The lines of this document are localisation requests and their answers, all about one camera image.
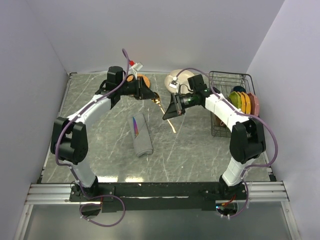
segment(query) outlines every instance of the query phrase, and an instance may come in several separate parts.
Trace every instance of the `gray countertop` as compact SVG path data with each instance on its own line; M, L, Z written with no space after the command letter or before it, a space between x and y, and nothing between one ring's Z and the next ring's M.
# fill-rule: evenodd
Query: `gray countertop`
M166 73L146 73L151 90L157 92L164 110L170 94L164 86ZM62 108L67 117L85 105L106 79L106 73L74 74ZM153 145L153 154L136 157L127 118L143 113ZM211 135L210 112L201 106L188 108L186 114L171 119L176 133L151 100L122 96L109 112L87 131L88 161L100 182L204 182L218 181L227 169L231 155L230 139ZM265 163L261 155L255 163ZM248 181L269 181L266 168L253 168ZM57 166L50 154L43 183L70 183L74 180L67 167Z

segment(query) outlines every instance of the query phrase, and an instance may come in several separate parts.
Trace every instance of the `gray towel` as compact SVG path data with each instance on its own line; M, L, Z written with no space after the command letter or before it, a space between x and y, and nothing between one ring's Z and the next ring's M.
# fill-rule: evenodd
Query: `gray towel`
M134 129L134 119L138 129L138 134L136 136ZM131 130L131 135L133 138L133 147L137 157L141 157L144 154L152 154L154 148L152 147L149 131L147 128L145 117L142 113L128 117L128 122Z

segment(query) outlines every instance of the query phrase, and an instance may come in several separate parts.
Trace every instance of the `dish rack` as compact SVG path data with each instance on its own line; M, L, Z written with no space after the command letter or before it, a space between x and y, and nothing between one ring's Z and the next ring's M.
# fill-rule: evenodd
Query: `dish rack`
M225 98L227 98L232 89L236 86L245 88L246 93L256 94L252 77L245 73L225 72L225 71L211 71L209 73L210 79L209 84L217 88ZM214 137L225 137L230 138L231 132L226 126L221 126L217 122L216 116L211 112L211 135Z

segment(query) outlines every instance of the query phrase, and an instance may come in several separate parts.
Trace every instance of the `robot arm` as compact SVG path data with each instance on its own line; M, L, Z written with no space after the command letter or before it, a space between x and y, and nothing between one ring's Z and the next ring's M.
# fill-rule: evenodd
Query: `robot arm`
M220 177L223 191L230 191L241 184L241 174L245 167L266 150L263 125L256 119L239 115L239 109L226 103L225 97L218 89L213 94L204 83L202 75L188 79L192 93L185 95L171 94L171 101L162 119L183 115L187 108L201 105L221 119L231 131L231 160L227 170Z
M64 127L83 109L86 109L70 125L62 137L58 147L58 159L70 166L81 182L85 193L91 197L98 194L98 178L92 172L88 161L85 161L88 153L87 130L101 115L111 110L123 95L133 96L137 100L156 99L159 96L147 87L142 77L135 77L133 81L125 82L110 96L101 99L102 96L115 89L122 82L123 72L123 69L119 66L110 67L107 72L107 79L102 82L92 99L74 114L66 118L58 117L53 124L50 151L55 154L58 138Z

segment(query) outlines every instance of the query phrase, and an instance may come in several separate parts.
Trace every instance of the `black mount plate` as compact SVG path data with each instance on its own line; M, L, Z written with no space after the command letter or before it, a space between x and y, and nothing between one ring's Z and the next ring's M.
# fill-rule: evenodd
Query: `black mount plate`
M130 210L173 210L201 209L215 211L216 200L229 200L233 195L222 198L219 182L135 182L99 183L100 195L115 195ZM70 202L100 202L101 199L86 199L72 188ZM236 199L245 200L245 187L237 188ZM121 203L113 198L102 200L102 212L122 211Z

